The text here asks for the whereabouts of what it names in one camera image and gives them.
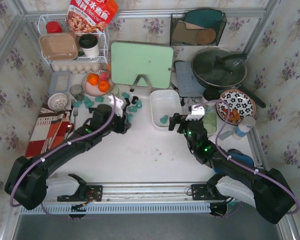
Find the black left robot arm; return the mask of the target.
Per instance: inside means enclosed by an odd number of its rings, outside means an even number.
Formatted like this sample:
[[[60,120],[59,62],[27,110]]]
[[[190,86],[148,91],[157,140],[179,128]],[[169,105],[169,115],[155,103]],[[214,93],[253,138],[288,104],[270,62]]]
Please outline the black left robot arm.
[[[18,157],[11,168],[4,190],[11,207],[33,210],[45,199],[76,194],[83,180],[74,174],[49,179],[62,165],[95,145],[111,132],[125,134],[131,127],[125,107],[100,104],[91,108],[92,117],[60,145],[37,156]]]

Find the white storage basket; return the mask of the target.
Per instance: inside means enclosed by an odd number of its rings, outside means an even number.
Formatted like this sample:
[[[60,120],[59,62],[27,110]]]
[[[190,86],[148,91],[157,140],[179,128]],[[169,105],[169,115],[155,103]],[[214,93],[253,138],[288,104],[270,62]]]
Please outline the white storage basket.
[[[172,89],[155,90],[150,96],[150,109],[154,128],[165,131],[169,127],[169,119],[166,124],[160,123],[164,115],[172,117],[175,113],[182,114],[182,106],[179,94]]]

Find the teal coffee capsule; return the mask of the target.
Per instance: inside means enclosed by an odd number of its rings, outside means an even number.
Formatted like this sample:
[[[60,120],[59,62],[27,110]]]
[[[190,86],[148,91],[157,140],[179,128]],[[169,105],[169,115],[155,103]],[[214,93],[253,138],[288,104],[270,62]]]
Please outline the teal coffee capsule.
[[[168,115],[164,115],[163,117],[160,118],[160,123],[165,125],[169,120],[169,116]]]

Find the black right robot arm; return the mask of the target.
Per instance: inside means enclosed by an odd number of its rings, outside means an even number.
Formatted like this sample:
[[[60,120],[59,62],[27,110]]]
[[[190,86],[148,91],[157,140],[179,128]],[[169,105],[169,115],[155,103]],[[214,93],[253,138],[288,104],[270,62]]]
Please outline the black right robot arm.
[[[292,207],[299,210],[296,196],[279,170],[265,170],[240,161],[242,154],[226,152],[208,139],[208,132],[199,119],[189,120],[187,115],[175,113],[169,119],[169,131],[176,125],[195,159],[216,171],[207,182],[207,189],[214,198],[240,200],[254,207],[272,224],[290,214]]]

